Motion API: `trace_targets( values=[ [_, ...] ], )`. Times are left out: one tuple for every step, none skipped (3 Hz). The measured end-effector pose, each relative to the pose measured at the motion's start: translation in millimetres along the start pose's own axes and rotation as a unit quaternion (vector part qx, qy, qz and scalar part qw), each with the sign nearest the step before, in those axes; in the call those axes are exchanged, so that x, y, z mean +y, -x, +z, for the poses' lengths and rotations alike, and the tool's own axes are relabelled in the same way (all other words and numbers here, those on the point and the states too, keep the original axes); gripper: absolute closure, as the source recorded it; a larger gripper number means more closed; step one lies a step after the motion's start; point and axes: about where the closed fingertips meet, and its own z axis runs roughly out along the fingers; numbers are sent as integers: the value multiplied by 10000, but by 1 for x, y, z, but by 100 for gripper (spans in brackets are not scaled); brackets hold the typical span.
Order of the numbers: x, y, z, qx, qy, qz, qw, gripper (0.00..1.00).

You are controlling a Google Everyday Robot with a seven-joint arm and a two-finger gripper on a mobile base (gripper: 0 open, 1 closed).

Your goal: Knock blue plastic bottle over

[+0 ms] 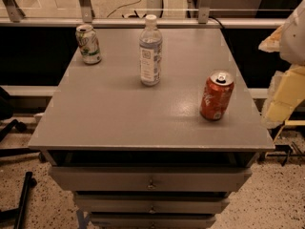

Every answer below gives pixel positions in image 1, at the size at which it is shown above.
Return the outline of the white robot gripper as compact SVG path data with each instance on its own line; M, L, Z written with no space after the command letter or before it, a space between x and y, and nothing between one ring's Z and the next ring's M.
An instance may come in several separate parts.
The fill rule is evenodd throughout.
M258 48L264 52L279 52L281 59L295 64L284 73L276 71L270 82L261 123L273 129L305 100L305 0Z

